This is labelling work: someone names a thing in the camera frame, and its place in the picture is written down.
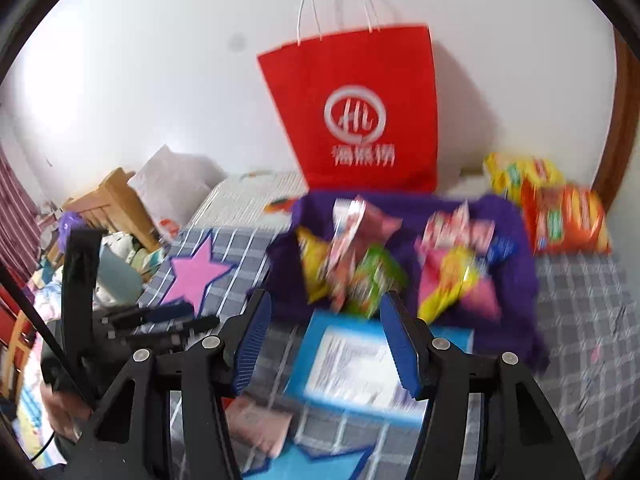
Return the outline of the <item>left hand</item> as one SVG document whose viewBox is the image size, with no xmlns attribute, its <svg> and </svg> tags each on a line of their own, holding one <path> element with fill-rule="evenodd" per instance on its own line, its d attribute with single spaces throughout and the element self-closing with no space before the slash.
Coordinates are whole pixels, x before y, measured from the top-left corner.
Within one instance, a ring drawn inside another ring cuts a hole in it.
<svg viewBox="0 0 640 480">
<path fill-rule="evenodd" d="M 82 422 L 92 415 L 90 406 L 78 394 L 69 391 L 54 391 L 49 385 L 40 384 L 40 394 L 47 411 L 49 424 L 59 436 L 77 442 Z"/>
</svg>

